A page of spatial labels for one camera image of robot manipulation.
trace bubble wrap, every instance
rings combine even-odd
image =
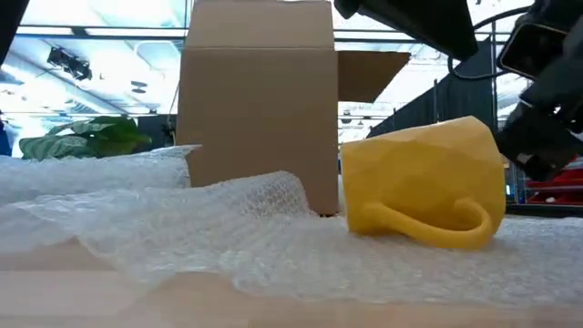
[[[401,236],[359,238],[347,232],[343,218],[310,212],[301,183],[283,172],[206,188],[117,190],[18,203],[0,209],[1,218],[14,215],[0,225],[0,241],[6,223],[24,213],[26,222],[36,223],[20,238],[42,235],[52,222],[151,286],[176,272],[217,272],[245,292],[309,300],[513,305],[583,300],[583,220],[508,219],[492,244],[475,252],[427,248]]]
[[[42,195],[190,186],[184,159],[195,146],[105,159],[0,160],[0,205]]]

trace ceiling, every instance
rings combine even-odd
[[[468,0],[475,22],[530,3],[532,0]],[[22,22],[24,33],[15,39],[2,66],[0,108],[8,113],[53,116],[176,113],[180,52],[191,7],[191,0],[31,0]],[[333,10],[332,17],[336,36],[340,38],[358,33],[365,39],[410,40],[363,16],[344,20]],[[510,31],[513,24],[512,19],[505,20],[498,24],[498,31]],[[88,36],[91,28],[71,30],[54,26],[98,27],[94,28],[95,34],[105,34]],[[46,59],[52,47],[89,62],[93,78],[78,82],[48,64]],[[434,79],[447,74],[442,54],[409,41],[338,42],[336,47],[413,55],[410,64],[375,104],[350,105],[353,116],[391,115],[393,108],[413,100],[431,87]],[[136,82],[144,87],[136,87]],[[499,85],[499,97],[511,102],[523,85],[512,80],[508,86]],[[349,105],[341,105],[340,115],[346,106]],[[365,135],[368,126],[377,120],[354,122],[354,126],[346,129]]]

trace green plant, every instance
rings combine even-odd
[[[70,129],[72,133],[62,133]],[[98,117],[54,127],[39,138],[23,138],[23,159],[104,158],[130,154],[137,145],[151,142],[138,132],[132,118]]]

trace yellow mug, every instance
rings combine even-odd
[[[466,117],[341,146],[345,211],[356,234],[402,233],[435,247],[479,249],[506,209],[490,129]]]

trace wooden table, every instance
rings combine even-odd
[[[583,327],[581,310],[300,302],[199,273],[144,292],[76,241],[0,255],[2,328]]]

